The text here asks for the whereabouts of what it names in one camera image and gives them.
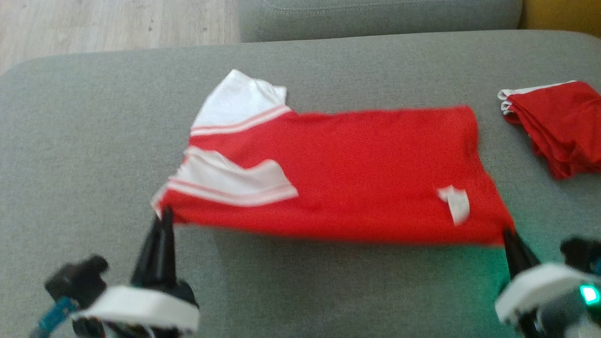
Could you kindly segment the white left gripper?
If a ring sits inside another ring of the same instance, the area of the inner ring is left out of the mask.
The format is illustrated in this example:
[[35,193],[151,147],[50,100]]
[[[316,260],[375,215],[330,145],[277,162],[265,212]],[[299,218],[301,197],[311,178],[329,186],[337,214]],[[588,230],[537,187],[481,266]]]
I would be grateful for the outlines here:
[[[160,281],[157,255],[160,248]],[[105,286],[87,294],[71,315],[78,338],[182,338],[195,334],[200,310],[193,290],[177,280],[173,212],[155,216],[131,276],[133,286]]]

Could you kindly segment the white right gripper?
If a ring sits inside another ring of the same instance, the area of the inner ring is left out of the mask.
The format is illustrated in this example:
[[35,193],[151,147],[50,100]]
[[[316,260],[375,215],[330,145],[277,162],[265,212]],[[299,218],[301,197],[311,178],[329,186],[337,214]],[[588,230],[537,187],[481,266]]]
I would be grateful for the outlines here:
[[503,231],[509,284],[494,302],[500,323],[524,338],[599,338],[600,276],[540,264],[517,232]]

